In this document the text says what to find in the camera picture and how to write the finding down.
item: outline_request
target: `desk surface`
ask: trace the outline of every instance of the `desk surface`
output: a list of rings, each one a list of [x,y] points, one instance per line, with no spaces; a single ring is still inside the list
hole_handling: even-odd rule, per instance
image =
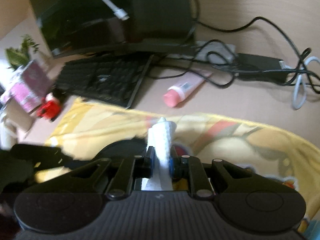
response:
[[[200,0],[200,3],[200,19],[208,24],[231,29],[246,24],[257,15],[263,15],[282,27],[300,51],[312,47],[312,55],[320,57],[318,24],[320,0]],[[0,42],[0,47],[17,47],[19,44],[17,38],[30,33],[35,41],[40,43],[40,49],[46,52],[47,47],[36,26],[32,11],[28,10],[27,14],[27,19]],[[215,33],[199,27],[196,38],[198,40],[218,38],[226,43],[235,44],[237,52],[282,58],[290,66],[294,66],[297,62],[287,42],[276,30],[263,22],[256,23],[247,31],[232,34]],[[53,69],[52,76],[57,74],[58,70],[58,67]],[[311,64],[310,70],[320,73],[320,68],[316,64]],[[170,71],[165,70],[162,74],[168,73]],[[214,78],[222,83],[226,80],[226,77],[221,77],[220,74]],[[305,105],[300,110],[294,111],[291,108],[292,87],[236,81],[231,87],[220,90],[204,84],[186,102],[170,109],[163,103],[162,95],[174,83],[174,79],[146,80],[138,94],[135,108],[174,115],[206,112],[262,122],[292,131],[320,147],[320,97],[311,91]],[[44,130],[44,125],[47,125],[46,120],[38,120],[33,130]],[[54,129],[54,125],[55,123],[48,128],[48,133]],[[32,138],[33,130],[27,139]],[[45,140],[43,136],[48,137],[49,134],[42,133],[37,139],[29,141],[41,143]]]
[[[173,74],[164,70],[161,75]],[[219,73],[213,78],[224,82]],[[167,107],[162,95],[176,79],[153,81],[146,79],[135,108],[159,114],[182,115],[197,112],[220,114],[274,125],[304,137],[320,147],[320,96],[310,90],[308,100],[299,110],[291,107],[293,87],[280,87],[264,82],[236,81],[227,89],[219,89],[208,83],[199,87],[185,102],[176,108]]]

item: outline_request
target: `black keyboard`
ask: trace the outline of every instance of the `black keyboard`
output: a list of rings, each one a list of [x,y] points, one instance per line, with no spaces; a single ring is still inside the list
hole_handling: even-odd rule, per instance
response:
[[[69,61],[55,85],[69,94],[129,108],[151,60],[150,54],[135,53]]]

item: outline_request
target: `black cable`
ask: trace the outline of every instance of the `black cable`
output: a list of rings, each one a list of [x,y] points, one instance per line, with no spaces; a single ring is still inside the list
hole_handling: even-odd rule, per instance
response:
[[[232,85],[232,83],[233,83],[234,80],[235,80],[235,76],[232,75],[232,79],[231,79],[228,83],[226,83],[226,84],[218,84],[218,83],[212,81],[210,78],[202,75],[201,73],[199,73],[198,71],[195,71],[195,70],[193,70],[193,69],[188,69],[188,68],[185,68],[185,67],[173,66],[173,65],[155,65],[155,66],[156,66],[156,67],[165,67],[165,68],[177,69],[177,70],[188,70],[188,71],[186,71],[186,72],[191,72],[191,73],[193,73],[193,74],[196,74],[197,76],[202,77],[205,81],[207,81],[208,83],[210,83],[210,84],[212,84],[212,85],[214,85],[214,86],[216,86],[216,87],[218,87],[218,88],[228,88],[228,87],[230,87],[230,86]],[[152,79],[154,79],[154,80],[164,79],[164,77],[150,77],[150,78],[152,78]]]
[[[296,56],[299,59],[297,67],[295,69],[296,70],[300,69],[300,66],[302,65],[303,69],[307,70],[307,66],[304,63],[304,58],[303,58],[304,54],[303,53],[300,54],[300,52],[298,51],[296,45],[293,43],[293,41],[289,38],[289,36],[279,26],[277,26],[275,23],[273,23],[272,21],[268,20],[265,17],[257,16],[254,19],[252,19],[252,21],[249,22],[248,24],[246,24],[246,25],[244,25],[244,26],[242,26],[240,28],[233,29],[233,30],[225,30],[225,29],[215,28],[215,27],[209,26],[209,25],[207,25],[205,23],[202,23],[200,21],[197,21],[197,22],[198,22],[198,24],[200,24],[200,25],[202,25],[202,26],[204,26],[204,27],[206,27],[206,28],[208,28],[210,30],[214,30],[214,31],[217,31],[217,32],[223,32],[223,33],[234,33],[234,32],[239,32],[239,31],[242,31],[242,30],[248,28],[249,26],[251,26],[253,23],[255,23],[258,20],[265,21],[265,22],[269,23],[270,25],[272,25],[286,39],[286,41],[289,43],[289,45],[291,46],[291,48],[293,49],[293,51],[295,52]],[[319,76],[316,75],[315,73],[313,73],[313,76],[316,77],[318,80],[320,80]],[[294,77],[292,77],[288,82],[286,82],[285,85],[290,85],[296,79],[296,77],[297,77],[297,72],[295,73]],[[313,85],[313,82],[311,80],[310,74],[307,74],[307,78],[308,78],[308,81],[309,81],[309,84],[310,84],[312,90],[316,94],[320,94],[320,90],[317,90],[315,88],[315,86]]]
[[[193,18],[194,21],[198,21],[200,19],[200,12],[201,12],[201,8],[200,8],[200,2],[199,0],[193,0],[195,3],[195,7],[196,7],[196,17]]]
[[[281,86],[293,86],[295,85],[295,83],[293,84],[293,82],[296,80],[297,78],[297,75],[298,74],[306,74],[307,77],[308,77],[308,80],[309,80],[309,83],[306,83],[306,85],[310,85],[311,88],[313,89],[313,91],[317,94],[320,94],[320,90],[317,90],[315,87],[320,87],[320,85],[314,85],[312,80],[311,80],[311,77],[315,77],[316,79],[318,79],[320,81],[320,77],[312,72],[312,71],[309,71],[307,69],[307,66],[305,65],[304,63],[304,59],[311,53],[311,48],[307,48],[303,51],[302,54],[299,53],[297,47],[295,46],[295,44],[293,43],[293,41],[289,38],[289,36],[280,28],[278,27],[275,23],[273,23],[272,21],[268,20],[267,18],[265,17],[261,17],[261,16],[258,16],[258,17],[255,17],[251,22],[249,22],[248,24],[240,27],[240,28],[237,28],[237,29],[233,29],[233,30],[226,30],[226,29],[220,29],[220,28],[215,28],[215,27],[212,27],[212,26],[209,26],[205,23],[202,23],[199,21],[199,17],[200,17],[200,2],[199,0],[193,0],[194,3],[195,3],[195,7],[196,7],[196,17],[193,18],[193,20],[210,29],[210,30],[214,30],[214,31],[218,31],[218,32],[223,32],[223,33],[234,33],[234,32],[239,32],[239,31],[242,31],[246,28],[248,28],[249,26],[251,26],[253,23],[255,23],[256,21],[258,20],[263,20],[265,22],[267,22],[268,24],[272,25],[274,28],[276,28],[276,30],[279,31],[279,33],[286,39],[286,41],[289,43],[289,45],[292,47],[292,49],[294,50],[295,54],[297,55],[297,57],[299,58],[299,61],[297,63],[297,66],[295,69],[281,69],[281,70],[260,70],[257,68],[256,71],[248,71],[248,70],[239,70],[238,66],[241,64],[241,62],[238,61],[238,57],[237,55],[225,44],[223,43],[222,41],[220,40],[210,40],[208,42],[206,42],[203,46],[201,46],[196,55],[192,58],[192,59],[183,59],[181,58],[182,60],[189,60],[190,63],[189,63],[189,66],[187,68],[184,68],[184,67],[179,67],[179,66],[172,66],[172,65],[159,65],[159,62],[161,60],[163,60],[166,56],[162,57],[154,66],[162,66],[162,67],[169,67],[169,68],[175,68],[175,69],[183,69],[185,70],[184,73],[181,73],[179,75],[174,75],[174,76],[167,76],[167,77],[150,77],[150,78],[153,78],[153,79],[167,79],[167,78],[175,78],[175,77],[180,77],[180,76],[183,76],[184,74],[186,74],[187,72],[192,72],[192,73],[195,73],[201,77],[204,78],[203,75],[201,75],[200,73],[198,73],[197,71],[194,71],[191,69],[192,65],[194,62],[198,62],[198,63],[206,63],[206,62],[199,62],[198,60],[196,60],[196,57],[197,55],[207,46],[209,45],[211,42],[219,42],[220,44],[222,44],[224,46],[224,48],[230,53],[233,55],[234,57],[234,62],[233,63],[229,63],[225,57],[223,57],[223,55],[219,54],[218,52],[214,52],[214,51],[210,51],[207,53],[206,55],[206,59],[207,59],[207,62],[211,64],[211,66],[215,69],[218,69],[218,70],[222,70],[222,71],[225,71],[225,72],[229,72],[230,74],[232,74],[232,79],[230,82],[228,82],[227,84],[225,85],[220,85],[220,84],[217,84],[215,82],[213,82],[212,80],[208,79],[208,78],[204,78],[206,81],[208,81],[209,83],[219,87],[219,88],[227,88],[229,87],[234,79],[235,79],[235,76],[236,74],[239,74],[239,73],[245,73],[245,74],[263,74],[263,73],[274,73],[274,72],[285,72],[285,73],[294,73],[294,76],[287,82],[285,83],[279,83],[278,85],[281,85]],[[225,61],[226,63],[225,64],[213,64],[212,62],[210,62],[210,55],[216,55],[218,57],[220,57],[221,59],[223,59],[223,61]]]
[[[168,58],[168,59],[174,59],[174,60],[183,60],[183,61],[191,61],[192,58],[184,58],[184,57],[179,57],[179,58]],[[203,61],[203,60],[198,60],[198,59],[195,59],[193,61],[193,63],[201,63],[201,64],[208,64],[209,61]],[[230,63],[216,63],[217,66],[229,66]]]
[[[183,46],[185,45],[191,38],[193,33],[196,31],[196,23],[194,23],[192,25],[192,27],[190,28],[190,31],[188,32],[187,37],[184,39],[184,41],[181,44],[178,44],[177,46]]]
[[[196,52],[196,54],[193,56],[192,59],[190,59],[190,63],[189,63],[189,65],[188,65],[187,68],[181,67],[181,68],[183,68],[183,69],[185,70],[185,72],[183,72],[183,73],[181,73],[181,74],[178,74],[178,75],[164,76],[164,77],[154,77],[154,76],[150,76],[150,75],[148,74],[147,77],[149,77],[149,78],[151,78],[151,79],[154,79],[154,80],[159,80],[159,79],[169,79],[169,78],[176,78],[176,77],[181,77],[181,76],[183,76],[184,74],[186,74],[186,73],[189,72],[189,70],[191,69],[191,67],[192,67],[192,65],[193,65],[194,62],[199,62],[199,61],[196,61],[196,57],[199,55],[199,53],[200,53],[206,46],[208,46],[208,45],[211,44],[212,42],[219,42],[219,43],[221,43],[221,44],[225,47],[226,50],[228,50],[232,55],[236,56],[236,55],[233,53],[233,51],[232,51],[223,41],[220,41],[220,40],[217,40],[217,39],[213,39],[213,40],[207,41],[204,45],[202,45],[202,46],[199,47],[199,49],[198,49],[198,51]],[[161,57],[160,60],[156,61],[156,63],[153,64],[152,66],[159,66],[160,61],[162,61],[163,59],[165,59],[166,56],[167,56],[167,55]],[[228,62],[228,60],[227,60],[225,57],[223,57],[223,56],[220,55],[220,54],[219,54],[218,56],[225,62],[224,65],[230,65],[230,62]]]

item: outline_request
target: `metal screw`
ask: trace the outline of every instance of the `metal screw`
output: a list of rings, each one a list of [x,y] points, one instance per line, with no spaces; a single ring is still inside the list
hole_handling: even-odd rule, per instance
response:
[[[212,196],[212,192],[208,189],[200,189],[196,192],[196,194],[200,198],[207,198]]]
[[[109,191],[109,196],[112,198],[119,198],[124,196],[125,192],[122,189],[112,189]]]

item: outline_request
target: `green plant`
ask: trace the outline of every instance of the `green plant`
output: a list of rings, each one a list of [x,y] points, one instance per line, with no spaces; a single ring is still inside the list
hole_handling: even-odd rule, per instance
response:
[[[14,71],[21,65],[26,66],[29,63],[29,49],[33,49],[33,53],[36,53],[39,50],[39,44],[36,44],[30,35],[26,34],[21,37],[23,38],[23,41],[20,49],[10,47],[5,50],[6,58],[10,64],[9,68],[12,68]]]

